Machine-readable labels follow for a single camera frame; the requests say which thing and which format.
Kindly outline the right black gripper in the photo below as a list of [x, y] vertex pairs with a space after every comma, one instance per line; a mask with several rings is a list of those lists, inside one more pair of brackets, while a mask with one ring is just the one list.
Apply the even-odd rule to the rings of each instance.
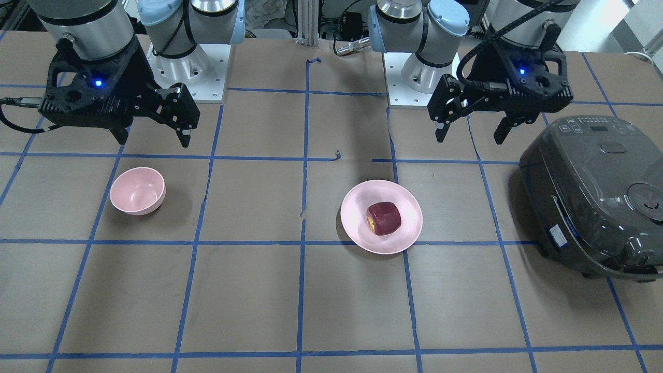
[[121, 50], [99, 61], [85, 61], [68, 38], [56, 43], [40, 113], [62, 126], [110, 129], [124, 146], [134, 117], [148, 117], [176, 130], [181, 146], [190, 146], [200, 112], [184, 83], [169, 88], [155, 80], [136, 36]]

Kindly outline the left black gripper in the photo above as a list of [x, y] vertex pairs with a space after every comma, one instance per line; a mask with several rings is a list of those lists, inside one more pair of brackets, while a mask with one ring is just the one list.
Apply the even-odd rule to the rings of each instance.
[[559, 112], [573, 100], [559, 33], [546, 32], [533, 46], [521, 46], [495, 33], [462, 57], [455, 76], [445, 74], [429, 99], [437, 142], [455, 120], [476, 111], [503, 112], [494, 132], [504, 143], [512, 129], [535, 122], [540, 113]]

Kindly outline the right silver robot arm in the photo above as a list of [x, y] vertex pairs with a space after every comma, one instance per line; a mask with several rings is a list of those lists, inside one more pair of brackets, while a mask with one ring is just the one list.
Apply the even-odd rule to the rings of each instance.
[[214, 80], [204, 45], [244, 40], [243, 1], [139, 1], [152, 49], [144, 52], [121, 1], [30, 1], [56, 40], [43, 98], [22, 98], [60, 127], [108, 130], [123, 145], [135, 117], [175, 131], [188, 147], [199, 109], [193, 83]]

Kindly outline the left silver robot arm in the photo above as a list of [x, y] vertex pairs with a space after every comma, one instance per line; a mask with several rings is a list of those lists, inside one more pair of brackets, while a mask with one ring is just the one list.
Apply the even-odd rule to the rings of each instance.
[[[475, 111], [504, 112], [494, 132], [502, 144], [512, 128], [541, 113], [564, 109], [573, 93], [565, 54], [557, 44], [577, 1], [500, 1], [483, 40], [462, 57], [455, 74], [429, 89], [428, 113], [443, 142], [452, 123]], [[455, 1], [378, 1], [371, 6], [369, 37], [376, 52], [412, 54], [416, 67], [451, 66], [470, 28]]]

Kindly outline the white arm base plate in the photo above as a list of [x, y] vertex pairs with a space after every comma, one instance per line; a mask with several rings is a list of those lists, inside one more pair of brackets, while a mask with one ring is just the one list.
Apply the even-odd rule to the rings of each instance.
[[391, 108], [424, 109], [443, 74], [456, 75], [459, 54], [445, 67], [431, 67], [414, 53], [384, 53], [384, 76]]
[[147, 60], [158, 85], [168, 88], [181, 82], [197, 103], [223, 102], [232, 46], [197, 45], [194, 52], [179, 59], [155, 56], [152, 50], [150, 45]]

